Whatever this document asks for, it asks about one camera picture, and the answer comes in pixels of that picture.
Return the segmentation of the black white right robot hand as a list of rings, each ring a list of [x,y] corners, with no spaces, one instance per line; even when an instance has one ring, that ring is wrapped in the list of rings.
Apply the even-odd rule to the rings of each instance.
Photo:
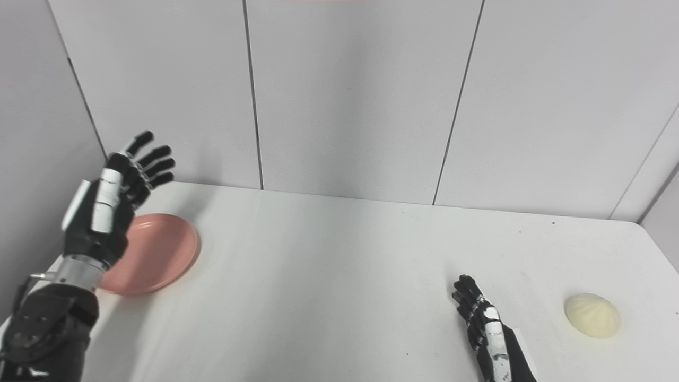
[[[482,381],[535,381],[533,371],[512,328],[485,297],[475,279],[460,275],[451,297],[465,322],[469,346]]]

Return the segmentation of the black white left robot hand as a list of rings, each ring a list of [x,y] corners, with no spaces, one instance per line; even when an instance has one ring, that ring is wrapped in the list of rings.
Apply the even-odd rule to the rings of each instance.
[[[170,146],[138,157],[153,140],[151,131],[136,135],[124,149],[111,153],[97,179],[82,181],[62,220],[64,256],[87,256],[105,268],[121,259],[136,211],[156,188],[174,179]]]

